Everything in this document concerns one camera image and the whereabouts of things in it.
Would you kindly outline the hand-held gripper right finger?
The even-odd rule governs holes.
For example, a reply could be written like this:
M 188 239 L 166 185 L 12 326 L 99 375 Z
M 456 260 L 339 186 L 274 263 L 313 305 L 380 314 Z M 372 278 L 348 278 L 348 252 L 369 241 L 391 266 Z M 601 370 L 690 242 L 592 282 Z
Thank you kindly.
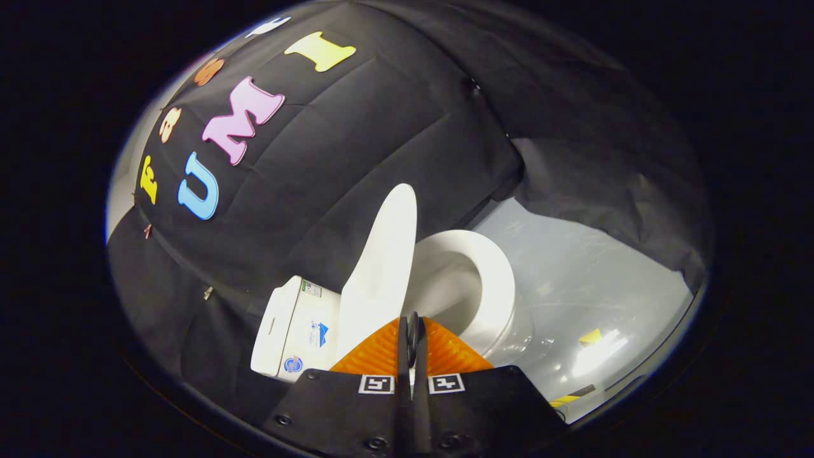
M 526 456 L 567 424 L 516 366 L 428 371 L 424 318 L 412 315 L 412 453 L 415 456 Z

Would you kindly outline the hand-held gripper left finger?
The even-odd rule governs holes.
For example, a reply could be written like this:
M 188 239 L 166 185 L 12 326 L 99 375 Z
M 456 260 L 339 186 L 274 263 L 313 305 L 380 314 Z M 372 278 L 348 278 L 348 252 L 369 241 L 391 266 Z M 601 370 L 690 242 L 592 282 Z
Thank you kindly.
M 309 368 L 288 389 L 264 422 L 264 430 L 303 454 L 393 456 L 395 428 L 411 401 L 408 333 L 396 319 L 395 368 L 378 373 Z

